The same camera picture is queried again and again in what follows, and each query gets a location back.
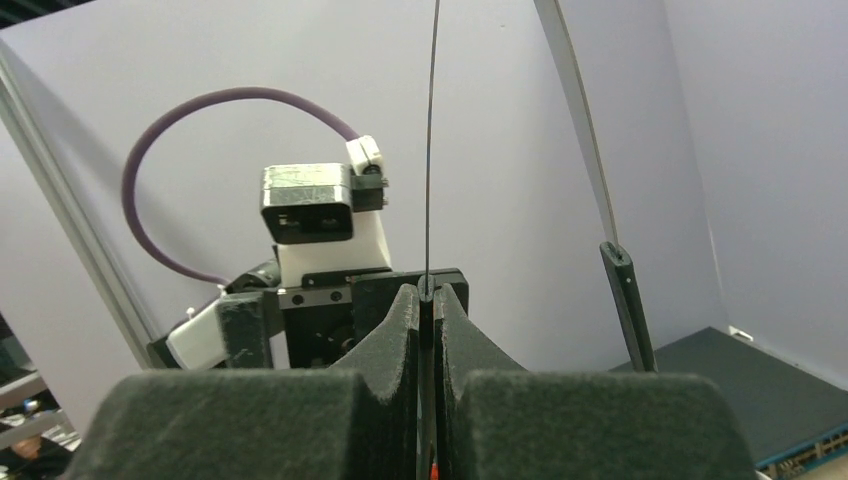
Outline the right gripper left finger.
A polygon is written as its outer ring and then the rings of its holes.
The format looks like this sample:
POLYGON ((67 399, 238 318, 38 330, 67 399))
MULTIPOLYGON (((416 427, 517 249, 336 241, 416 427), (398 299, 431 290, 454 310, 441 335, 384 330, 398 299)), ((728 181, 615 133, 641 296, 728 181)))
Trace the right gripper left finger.
POLYGON ((71 479, 412 479, 419 298, 324 369, 158 370, 104 398, 71 479))

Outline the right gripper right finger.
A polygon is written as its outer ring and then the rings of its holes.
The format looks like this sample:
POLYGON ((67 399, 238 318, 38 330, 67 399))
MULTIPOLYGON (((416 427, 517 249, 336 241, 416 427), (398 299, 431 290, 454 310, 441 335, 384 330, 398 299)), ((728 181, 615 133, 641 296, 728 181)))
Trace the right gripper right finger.
POLYGON ((435 308, 444 479, 753 479, 718 388, 694 375, 532 372, 478 329, 450 286, 435 308))

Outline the black metal tongs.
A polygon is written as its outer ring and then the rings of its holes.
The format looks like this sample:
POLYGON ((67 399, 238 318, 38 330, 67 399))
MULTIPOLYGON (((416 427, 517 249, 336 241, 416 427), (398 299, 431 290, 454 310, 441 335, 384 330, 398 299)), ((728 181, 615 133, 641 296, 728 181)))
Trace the black metal tongs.
MULTIPOLYGON (((625 345, 632 368, 637 372, 657 372, 641 295, 636 280, 633 261, 621 246, 608 182, 599 150, 588 96, 581 75, 574 44, 569 33, 564 10, 557 1, 534 3, 548 47, 554 59, 562 91, 566 97, 579 149, 586 167, 593 195, 598 207, 606 240, 600 244, 600 253, 615 301, 625 345)), ((430 223, 431 223, 431 155, 432 123, 435 91, 435 66, 440 18, 440 3, 434 3, 431 48, 429 60, 428 105, 425 142, 424 181, 424 265, 418 281, 420 313, 418 424, 419 452, 416 474, 419 479, 429 479, 437 450, 437 395, 435 380, 435 307, 433 306, 435 281, 430 274, 430 223)))

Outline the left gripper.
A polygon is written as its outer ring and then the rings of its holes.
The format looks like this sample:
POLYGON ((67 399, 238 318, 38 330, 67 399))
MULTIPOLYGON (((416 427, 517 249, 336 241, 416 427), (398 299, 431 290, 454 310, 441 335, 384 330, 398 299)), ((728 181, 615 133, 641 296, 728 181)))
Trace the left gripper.
POLYGON ((306 274, 284 287, 278 267, 256 267, 226 292, 245 294, 261 320, 226 320, 220 368, 271 368, 270 338, 283 333, 289 366, 322 368, 346 355, 387 316, 399 288, 424 273, 389 268, 306 274))

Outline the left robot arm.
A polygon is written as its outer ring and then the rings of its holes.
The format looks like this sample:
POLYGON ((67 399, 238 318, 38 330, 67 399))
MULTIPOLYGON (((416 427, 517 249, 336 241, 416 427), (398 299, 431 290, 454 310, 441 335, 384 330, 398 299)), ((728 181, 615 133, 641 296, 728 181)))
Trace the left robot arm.
POLYGON ((270 259, 224 289, 230 300, 262 301, 264 321, 254 326, 259 339, 226 346, 215 305, 209 303, 149 343, 148 351, 160 368, 270 368, 270 339, 282 333, 291 367, 329 366, 384 320, 401 285, 415 285, 421 275, 389 268, 324 272, 285 287, 278 262, 270 259))

